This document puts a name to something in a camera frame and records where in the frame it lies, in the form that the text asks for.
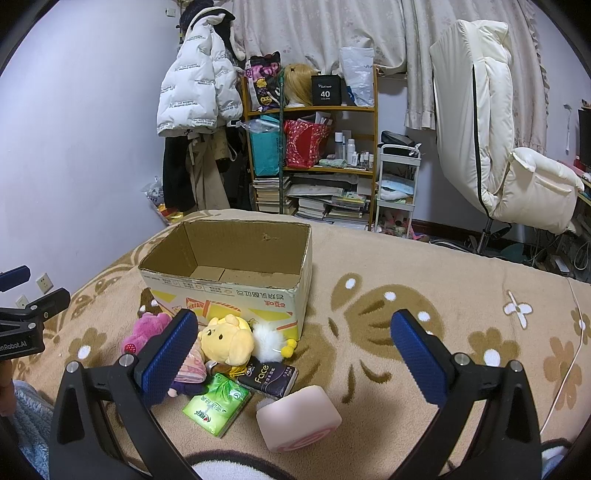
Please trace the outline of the person's left hand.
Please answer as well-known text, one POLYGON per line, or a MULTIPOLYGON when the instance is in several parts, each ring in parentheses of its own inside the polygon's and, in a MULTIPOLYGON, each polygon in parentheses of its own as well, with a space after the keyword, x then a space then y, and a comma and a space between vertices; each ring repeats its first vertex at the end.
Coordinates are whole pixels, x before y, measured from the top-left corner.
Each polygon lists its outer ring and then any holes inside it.
POLYGON ((14 414, 16 409, 16 397, 13 384, 12 362, 2 360, 0 362, 0 415, 7 417, 14 414))

